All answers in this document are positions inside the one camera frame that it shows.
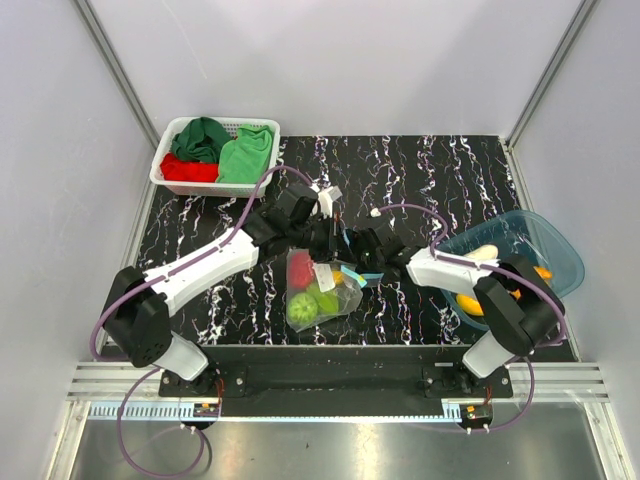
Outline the light green cloth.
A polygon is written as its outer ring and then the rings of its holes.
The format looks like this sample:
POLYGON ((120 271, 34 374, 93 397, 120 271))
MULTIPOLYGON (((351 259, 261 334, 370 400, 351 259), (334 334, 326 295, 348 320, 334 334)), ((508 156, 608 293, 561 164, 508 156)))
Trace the light green cloth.
POLYGON ((221 150, 217 183, 256 184, 267 170, 273 133, 266 126, 241 125, 221 150))

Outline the orange fake mango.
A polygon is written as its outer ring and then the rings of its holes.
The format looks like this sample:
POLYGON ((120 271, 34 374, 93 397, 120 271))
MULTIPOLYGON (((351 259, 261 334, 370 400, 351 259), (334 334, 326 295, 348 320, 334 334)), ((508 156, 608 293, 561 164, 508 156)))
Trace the orange fake mango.
POLYGON ((534 270, 536 271, 536 273, 547 283, 550 284, 551 280, 553 278, 553 274, 550 270, 541 267, 541 266, 535 266, 534 270))

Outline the aluminium frame rail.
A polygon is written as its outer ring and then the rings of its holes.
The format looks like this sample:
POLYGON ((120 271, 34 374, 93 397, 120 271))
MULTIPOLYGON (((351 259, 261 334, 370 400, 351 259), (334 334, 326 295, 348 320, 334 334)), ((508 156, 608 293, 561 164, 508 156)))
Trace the aluminium frame rail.
POLYGON ((69 391, 69 479, 633 479, 594 363, 517 362, 509 399, 442 414, 230 417, 222 395, 162 397, 165 372, 82 363, 69 391))

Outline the beige fake egg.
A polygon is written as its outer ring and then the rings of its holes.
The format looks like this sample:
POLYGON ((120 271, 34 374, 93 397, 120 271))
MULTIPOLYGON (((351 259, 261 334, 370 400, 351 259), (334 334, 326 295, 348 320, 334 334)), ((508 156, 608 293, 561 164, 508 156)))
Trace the beige fake egg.
POLYGON ((474 261, 484 262, 488 260, 495 260, 498 258, 498 255, 499 251, 495 245, 485 244, 471 252, 468 252, 465 254, 465 257, 474 261))

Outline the red cloth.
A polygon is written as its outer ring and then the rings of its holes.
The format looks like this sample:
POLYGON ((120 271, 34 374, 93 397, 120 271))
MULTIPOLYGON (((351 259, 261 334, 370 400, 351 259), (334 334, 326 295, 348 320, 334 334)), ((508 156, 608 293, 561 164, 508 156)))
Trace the red cloth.
POLYGON ((219 175, 216 163, 187 162, 167 153, 160 169, 163 178, 175 182, 214 183, 219 175))

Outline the green fake leafy vegetable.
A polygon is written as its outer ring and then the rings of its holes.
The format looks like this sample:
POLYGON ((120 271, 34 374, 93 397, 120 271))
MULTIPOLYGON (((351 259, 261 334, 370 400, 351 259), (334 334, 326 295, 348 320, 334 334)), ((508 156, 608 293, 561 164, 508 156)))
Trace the green fake leafy vegetable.
POLYGON ((320 292, 318 285, 312 283, 306 292, 316 301, 321 315, 337 315, 339 313, 339 299, 333 290, 320 292))

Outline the teal plastic container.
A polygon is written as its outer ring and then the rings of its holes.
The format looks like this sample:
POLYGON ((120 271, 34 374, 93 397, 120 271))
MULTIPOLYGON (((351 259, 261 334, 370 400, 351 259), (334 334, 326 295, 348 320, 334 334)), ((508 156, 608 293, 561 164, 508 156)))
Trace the teal plastic container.
POLYGON ((534 266, 550 272, 550 288, 560 299, 583 282, 583 261, 564 236, 542 216, 514 210, 441 242, 445 253, 466 255, 486 244, 497 248, 498 259, 512 254, 526 257, 534 266))

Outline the dark green cloth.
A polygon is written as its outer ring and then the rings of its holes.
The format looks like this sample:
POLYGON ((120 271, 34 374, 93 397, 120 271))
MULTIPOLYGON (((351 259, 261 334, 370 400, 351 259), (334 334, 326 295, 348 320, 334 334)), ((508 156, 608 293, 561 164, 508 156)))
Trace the dark green cloth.
POLYGON ((232 139, 217 120, 198 117, 173 137, 170 152, 182 162, 218 164, 223 147, 232 139))

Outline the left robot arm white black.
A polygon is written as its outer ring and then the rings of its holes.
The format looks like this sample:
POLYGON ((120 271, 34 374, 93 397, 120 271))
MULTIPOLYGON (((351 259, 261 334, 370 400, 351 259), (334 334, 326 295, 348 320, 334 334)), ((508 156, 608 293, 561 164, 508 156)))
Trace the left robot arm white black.
POLYGON ((172 317, 210 287, 289 248, 331 259, 338 230, 333 204, 341 194, 336 186, 293 184, 276 200, 245 208, 234 227, 182 258, 148 271, 120 270, 100 317, 102 328, 132 366, 168 370, 193 395, 208 394, 216 372, 200 347, 173 331, 172 317))

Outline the yellow fake lemon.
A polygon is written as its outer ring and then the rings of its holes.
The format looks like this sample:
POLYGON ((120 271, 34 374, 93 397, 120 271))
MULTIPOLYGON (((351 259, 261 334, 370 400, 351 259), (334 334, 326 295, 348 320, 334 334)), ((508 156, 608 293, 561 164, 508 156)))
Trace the yellow fake lemon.
POLYGON ((456 303, 467 315, 476 317, 482 317, 484 315, 480 303, 472 297, 457 294, 456 303))

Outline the clear zip top bag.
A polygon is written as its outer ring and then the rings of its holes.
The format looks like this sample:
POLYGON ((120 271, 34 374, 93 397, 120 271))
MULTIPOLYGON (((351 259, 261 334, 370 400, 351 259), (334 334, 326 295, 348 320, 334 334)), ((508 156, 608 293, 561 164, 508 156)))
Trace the clear zip top bag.
POLYGON ((344 317, 360 305, 365 288, 377 286, 381 273, 358 273, 342 261, 316 262, 307 250, 287 254, 286 322, 296 332, 344 317))

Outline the white paper label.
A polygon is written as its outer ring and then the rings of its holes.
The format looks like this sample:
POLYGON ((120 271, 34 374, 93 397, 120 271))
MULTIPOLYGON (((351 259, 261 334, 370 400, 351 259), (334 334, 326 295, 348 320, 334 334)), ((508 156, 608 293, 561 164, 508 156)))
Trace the white paper label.
POLYGON ((320 292, 333 290, 336 286, 330 264, 315 263, 313 265, 316 282, 320 292))

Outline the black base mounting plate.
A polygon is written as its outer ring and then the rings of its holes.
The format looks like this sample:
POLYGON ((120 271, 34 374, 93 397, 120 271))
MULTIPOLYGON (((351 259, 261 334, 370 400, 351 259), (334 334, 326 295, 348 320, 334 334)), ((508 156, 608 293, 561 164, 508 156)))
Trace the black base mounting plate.
POLYGON ((320 420, 440 415, 443 400, 509 399, 507 370, 477 379, 463 346, 216 346, 211 364, 187 382, 165 372, 162 397, 222 395, 222 414, 320 420))

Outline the red fake bell pepper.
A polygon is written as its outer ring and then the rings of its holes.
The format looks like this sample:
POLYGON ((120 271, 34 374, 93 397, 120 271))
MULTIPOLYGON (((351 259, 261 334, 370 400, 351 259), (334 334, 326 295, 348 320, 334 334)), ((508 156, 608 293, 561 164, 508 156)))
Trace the red fake bell pepper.
POLYGON ((313 260, 307 251, 295 252, 287 271, 288 284, 294 289, 306 289, 314 280, 313 260))

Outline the white plastic basket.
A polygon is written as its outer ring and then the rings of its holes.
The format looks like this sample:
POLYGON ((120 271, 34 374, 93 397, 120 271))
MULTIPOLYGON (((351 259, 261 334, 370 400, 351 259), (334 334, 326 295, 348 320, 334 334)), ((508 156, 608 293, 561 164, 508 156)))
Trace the white plastic basket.
MULTIPOLYGON (((192 182, 168 180, 164 177, 161 164, 170 152, 174 138, 182 133, 196 117, 178 117, 172 120, 165 129, 152 160, 149 178, 152 183, 168 188, 172 193, 183 196, 237 197, 249 198, 255 189, 254 184, 237 184, 222 182, 192 182)), ((272 134, 273 142, 269 154, 267 168, 276 164, 281 139, 281 127, 275 120, 256 118, 212 117, 232 138, 237 137, 237 130, 243 126, 267 127, 272 134)))

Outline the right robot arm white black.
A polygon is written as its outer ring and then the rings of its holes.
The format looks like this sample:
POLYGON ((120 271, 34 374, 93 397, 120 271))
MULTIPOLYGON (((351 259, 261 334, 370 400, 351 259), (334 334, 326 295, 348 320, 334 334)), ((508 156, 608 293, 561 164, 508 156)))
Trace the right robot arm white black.
POLYGON ((387 225, 347 229, 342 237, 345 253, 363 274, 443 289, 479 303, 489 331, 454 371, 455 387, 463 395, 480 394, 490 375, 511 359, 560 345, 566 338, 564 305, 521 255, 477 260, 410 246, 387 225))

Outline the orange fake food piece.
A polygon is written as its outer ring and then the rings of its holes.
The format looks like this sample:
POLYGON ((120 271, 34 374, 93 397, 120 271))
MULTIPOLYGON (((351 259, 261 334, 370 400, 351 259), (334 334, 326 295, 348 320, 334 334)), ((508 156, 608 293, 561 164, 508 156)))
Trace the orange fake food piece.
POLYGON ((342 272, 338 270, 332 271, 332 278, 335 286, 343 285, 345 283, 349 283, 348 277, 342 272))

